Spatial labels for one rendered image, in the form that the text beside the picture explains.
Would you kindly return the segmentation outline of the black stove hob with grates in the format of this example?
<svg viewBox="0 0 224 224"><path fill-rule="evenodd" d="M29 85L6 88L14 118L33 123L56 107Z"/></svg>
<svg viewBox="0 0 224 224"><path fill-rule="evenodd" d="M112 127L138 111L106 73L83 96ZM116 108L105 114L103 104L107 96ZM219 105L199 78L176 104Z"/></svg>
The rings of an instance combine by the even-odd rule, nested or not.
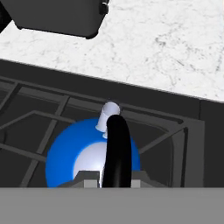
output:
<svg viewBox="0 0 224 224"><path fill-rule="evenodd" d="M164 187L224 188L224 102L0 59L0 187L48 187L46 158L68 126L107 120L102 180L145 171Z"/></svg>

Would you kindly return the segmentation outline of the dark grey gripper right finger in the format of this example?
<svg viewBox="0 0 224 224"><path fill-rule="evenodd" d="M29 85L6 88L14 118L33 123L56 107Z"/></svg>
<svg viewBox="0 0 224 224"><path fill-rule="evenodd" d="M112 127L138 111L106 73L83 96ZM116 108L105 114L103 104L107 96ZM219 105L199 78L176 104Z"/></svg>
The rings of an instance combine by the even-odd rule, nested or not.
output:
<svg viewBox="0 0 224 224"><path fill-rule="evenodd" d="M132 188L151 188L151 187L165 187L165 185L151 180L145 171L133 171L131 174Z"/></svg>

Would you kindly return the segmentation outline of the dark grey toaster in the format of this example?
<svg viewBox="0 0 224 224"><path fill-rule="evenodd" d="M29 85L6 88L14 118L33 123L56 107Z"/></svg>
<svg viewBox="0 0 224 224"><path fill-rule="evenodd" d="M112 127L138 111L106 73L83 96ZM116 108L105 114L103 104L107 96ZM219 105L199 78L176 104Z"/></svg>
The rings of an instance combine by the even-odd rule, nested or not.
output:
<svg viewBox="0 0 224 224"><path fill-rule="evenodd" d="M16 27L94 38L109 13L109 0L0 0L0 33Z"/></svg>

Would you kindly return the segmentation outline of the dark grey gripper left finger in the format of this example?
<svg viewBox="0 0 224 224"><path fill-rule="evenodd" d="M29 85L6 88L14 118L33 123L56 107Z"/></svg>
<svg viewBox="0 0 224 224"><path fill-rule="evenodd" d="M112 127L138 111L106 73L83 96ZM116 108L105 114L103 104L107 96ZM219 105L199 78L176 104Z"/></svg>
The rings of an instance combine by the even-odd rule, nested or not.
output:
<svg viewBox="0 0 224 224"><path fill-rule="evenodd" d="M59 187L72 188L99 188L99 171L79 171L74 180L59 185Z"/></svg>

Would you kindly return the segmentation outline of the blue kettle with black handle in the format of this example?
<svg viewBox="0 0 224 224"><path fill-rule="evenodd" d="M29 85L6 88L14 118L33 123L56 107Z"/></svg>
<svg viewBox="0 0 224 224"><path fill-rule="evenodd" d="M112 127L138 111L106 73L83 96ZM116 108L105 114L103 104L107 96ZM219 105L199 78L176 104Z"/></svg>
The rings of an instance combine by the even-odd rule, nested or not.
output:
<svg viewBox="0 0 224 224"><path fill-rule="evenodd" d="M100 173L107 149L107 120L119 115L120 107L113 101L106 102L99 117L78 121L64 129L54 140L47 153L45 178L48 187L57 187L74 180L79 171Z"/></svg>

